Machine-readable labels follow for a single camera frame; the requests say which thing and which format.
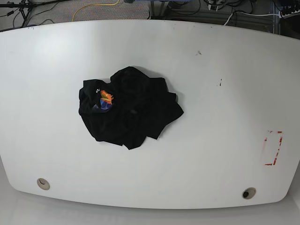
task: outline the cable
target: cable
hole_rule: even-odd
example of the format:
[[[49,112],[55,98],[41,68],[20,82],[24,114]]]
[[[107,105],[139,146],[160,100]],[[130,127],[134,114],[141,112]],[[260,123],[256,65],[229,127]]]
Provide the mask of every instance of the cable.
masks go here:
[[[45,10],[45,11],[43,11],[43,12],[40,12],[40,13],[37,13],[37,14],[34,14],[32,17],[30,17],[30,19],[28,20],[28,22],[27,22],[27,24],[29,24],[29,22],[30,22],[30,20],[34,17],[34,16],[36,16],[36,15],[39,15],[39,14],[41,14],[41,13],[45,13],[45,12],[48,12],[48,11],[50,11],[50,10],[52,10],[57,4],[58,4],[59,2],[57,2],[51,9],[48,9],[48,10]]]
[[[251,11],[249,14],[252,14],[253,12],[253,3],[252,3],[252,0],[249,0],[250,4],[251,4]],[[236,13],[236,17],[235,17],[235,26],[237,26],[237,23],[238,23],[238,14]]]
[[[191,13],[191,14],[178,13],[178,12],[172,10],[171,8],[170,8],[170,10],[171,10],[172,12],[176,13],[176,14],[179,14],[179,15],[194,15],[194,14],[196,14],[196,13],[198,13],[198,12],[200,11],[200,8],[201,8],[201,1],[199,0],[199,8],[198,8],[198,10],[195,11],[195,12],[193,12],[193,13]]]
[[[231,7],[238,7],[238,6],[242,5],[243,3],[245,3],[245,1],[246,0],[239,0],[239,1],[235,1],[235,2],[228,2],[226,5],[231,6]]]
[[[254,14],[249,14],[249,13],[244,13],[244,12],[242,12],[242,14],[245,14],[245,15],[252,15],[252,16],[269,16],[269,15],[276,15],[276,16],[279,16],[278,14],[275,14],[275,13],[271,13],[271,14],[263,14],[263,15],[254,15]]]
[[[175,2],[175,1],[172,1],[172,3],[174,3],[175,5],[178,5],[178,6],[184,6],[184,5],[188,4],[189,2],[188,2],[188,1],[185,1],[185,2],[183,2],[182,4],[180,4],[180,3],[177,3],[177,2]]]
[[[80,9],[78,9],[78,10],[74,13],[72,22],[74,22],[75,15],[79,12],[79,10],[82,10],[82,9],[85,8],[85,7],[88,7],[88,6],[115,6],[115,5],[117,5],[119,2],[120,2],[120,0],[118,0],[116,3],[112,3],[112,4],[102,4],[102,3],[101,3],[101,4],[88,4],[88,5],[82,6]]]
[[[276,3],[275,3],[275,1],[274,0],[272,0],[272,2],[274,3],[274,6],[279,10],[279,11],[281,11],[278,7],[277,7],[277,5],[276,5]]]
[[[14,12],[17,11],[17,10],[18,10],[18,8],[16,10],[13,10],[13,11],[10,11],[10,12],[6,13],[5,15],[0,15],[0,17],[10,16],[10,15],[14,14]]]
[[[14,17],[14,19],[13,19],[13,28],[15,28],[15,18],[20,14],[20,12],[21,12],[21,11],[19,11],[19,12],[17,13],[17,15],[15,15],[15,17]]]
[[[41,22],[39,25],[42,25],[42,24],[45,23],[47,20],[51,21],[52,23],[55,23],[55,22],[53,22],[52,19],[46,19],[46,20],[44,20],[43,22]]]
[[[237,12],[241,12],[242,14],[245,14],[245,15],[252,15],[252,16],[269,16],[269,15],[276,15],[276,16],[279,16],[278,14],[274,14],[274,13],[271,13],[271,14],[263,14],[263,15],[254,15],[254,14],[249,14],[249,13],[245,13],[243,11],[234,11],[233,13],[231,13],[231,15],[229,16],[229,18],[227,19],[226,23],[224,23],[224,26],[226,26],[228,24],[228,22],[230,21],[231,17],[237,13]]]

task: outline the metal stand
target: metal stand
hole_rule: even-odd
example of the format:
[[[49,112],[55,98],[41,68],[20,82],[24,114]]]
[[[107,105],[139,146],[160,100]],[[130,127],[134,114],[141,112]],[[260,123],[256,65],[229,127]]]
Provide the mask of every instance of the metal stand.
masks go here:
[[[44,5],[49,5],[53,3],[58,3],[62,1],[70,1],[70,0],[55,0],[55,1],[48,1],[48,2],[41,2],[41,3],[33,3],[30,0],[21,0],[19,4],[15,4],[13,2],[8,2],[7,4],[0,4],[0,8],[19,8],[19,11],[21,12],[21,15],[23,17],[23,23],[22,27],[26,26],[26,22],[28,19],[28,16],[30,12],[33,10],[33,8],[36,8],[38,6],[44,6]]]
[[[165,10],[169,4],[168,0],[162,0],[162,1],[148,1],[148,7],[149,7],[149,12],[150,16],[164,16],[165,15]]]

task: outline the gray carpet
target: gray carpet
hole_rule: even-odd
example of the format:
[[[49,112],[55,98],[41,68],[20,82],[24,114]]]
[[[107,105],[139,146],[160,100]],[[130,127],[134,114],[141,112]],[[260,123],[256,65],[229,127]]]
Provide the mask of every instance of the gray carpet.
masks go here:
[[[0,0],[0,4],[6,4],[8,0]],[[55,23],[71,22],[73,14],[80,7],[91,4],[91,3],[115,3],[116,0],[71,0],[66,2],[60,2],[51,11],[39,14],[33,17],[29,24],[40,24],[46,19],[52,19]],[[47,6],[39,6],[33,9],[31,16],[51,9],[55,4]],[[0,15],[5,15],[7,12],[11,11],[9,8],[0,8]],[[8,29],[13,27],[13,18],[18,13],[16,11],[10,16],[0,17],[0,30]],[[145,1],[136,1],[133,4],[125,3],[123,0],[115,6],[91,6],[80,10],[76,16],[75,21],[84,20],[116,20],[116,19],[147,19],[148,17],[148,6]],[[23,18],[19,14],[15,19],[15,26],[18,27],[22,24]]]
[[[0,4],[5,4],[8,0],[0,0]],[[50,0],[32,0],[35,1],[50,1]],[[73,14],[80,7],[91,4],[91,3],[115,3],[116,0],[71,0],[66,2],[60,2],[51,11],[34,16],[30,24],[39,25],[46,19],[52,19],[55,23],[71,22]],[[254,4],[254,14],[265,14],[269,13],[271,0],[258,0]],[[55,4],[40,6],[33,9],[29,18],[34,14],[40,13],[42,11],[51,9]],[[186,10],[190,13],[194,12],[199,8],[199,0],[191,0],[190,3],[181,7],[182,10]],[[5,15],[7,12],[11,11],[9,8],[0,8],[0,15]],[[207,5],[201,0],[201,10],[198,15],[202,12],[207,12]],[[249,12],[251,10],[250,2],[246,1],[243,6],[236,8],[236,10],[244,10]],[[225,6],[220,12],[226,12],[228,15],[231,13],[232,8],[230,6]],[[10,16],[0,17],[0,30],[8,29],[13,27],[13,19],[19,11],[16,11]],[[146,1],[136,0],[133,4],[125,3],[123,0],[115,6],[90,6],[80,10],[76,16],[75,21],[85,21],[85,20],[115,20],[115,19],[147,19],[148,17],[148,5]],[[15,19],[15,26],[21,26],[23,22],[21,14],[19,14]]]

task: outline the black cable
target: black cable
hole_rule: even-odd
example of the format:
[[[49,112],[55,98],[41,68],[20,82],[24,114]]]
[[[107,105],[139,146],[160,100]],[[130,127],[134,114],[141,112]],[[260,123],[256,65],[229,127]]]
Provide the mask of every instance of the black cable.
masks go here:
[[[200,11],[200,8],[201,8],[201,1],[200,1],[200,0],[198,0],[198,1],[199,1],[199,8],[198,8],[198,10],[195,11],[195,12],[193,12],[193,13],[191,13],[191,14],[183,14],[183,13],[178,13],[178,12],[172,10],[172,9],[170,9],[170,10],[171,10],[172,12],[176,13],[176,14],[179,14],[179,15],[194,15],[194,14],[198,13],[198,12]]]
[[[10,15],[14,14],[14,12],[17,10],[18,10],[18,8],[14,11],[10,11],[10,12],[6,13],[5,15],[0,15],[0,17],[10,16]]]
[[[20,12],[21,12],[21,11],[19,11],[19,12],[17,13],[17,15],[15,15],[15,17],[14,17],[14,19],[13,19],[13,28],[15,28],[15,18],[20,14]]]
[[[251,12],[250,13],[247,13],[245,11],[242,11],[242,10],[235,10],[233,13],[232,13],[232,16],[231,18],[229,19],[229,21],[233,18],[234,14],[238,13],[238,12],[241,12],[241,13],[247,13],[247,14],[252,14],[253,13],[253,4],[252,4],[252,1],[250,1],[251,3]]]
[[[178,6],[184,6],[184,5],[188,4],[189,2],[185,1],[182,4],[179,4],[179,3],[175,2],[175,1],[172,1],[172,3],[174,3],[175,5],[178,5]]]
[[[45,23],[47,20],[51,21],[52,23],[55,23],[55,22],[53,22],[52,19],[46,19],[46,20],[44,20],[43,22],[41,22],[39,25],[42,25],[42,24]]]
[[[238,14],[236,13],[235,14],[235,26],[237,26],[237,24],[238,24]]]
[[[273,1],[273,3],[274,3],[274,6],[281,12],[281,10],[277,7],[275,1],[274,1],[274,0],[272,0],[272,1]]]
[[[27,22],[27,24],[30,22],[30,20],[34,17],[34,16],[36,16],[36,15],[39,15],[39,14],[41,14],[41,13],[45,13],[45,12],[48,12],[48,11],[50,11],[50,10],[52,10],[57,4],[58,4],[59,2],[57,2],[51,9],[48,9],[48,10],[45,10],[45,11],[43,11],[43,12],[40,12],[40,13],[37,13],[37,14],[34,14],[32,17],[30,17],[30,19],[28,20],[28,22]]]
[[[243,3],[245,3],[246,0],[239,0],[239,1],[235,1],[235,2],[228,2],[226,5],[231,6],[231,7],[238,7],[240,5],[242,5]]]

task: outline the black mark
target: black mark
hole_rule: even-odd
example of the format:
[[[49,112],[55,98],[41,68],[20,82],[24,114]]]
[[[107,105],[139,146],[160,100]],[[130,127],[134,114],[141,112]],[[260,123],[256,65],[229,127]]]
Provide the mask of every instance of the black mark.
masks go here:
[[[42,184],[42,185],[45,185],[45,184],[43,184],[42,182],[41,182],[41,180],[40,179],[38,179],[38,181]]]

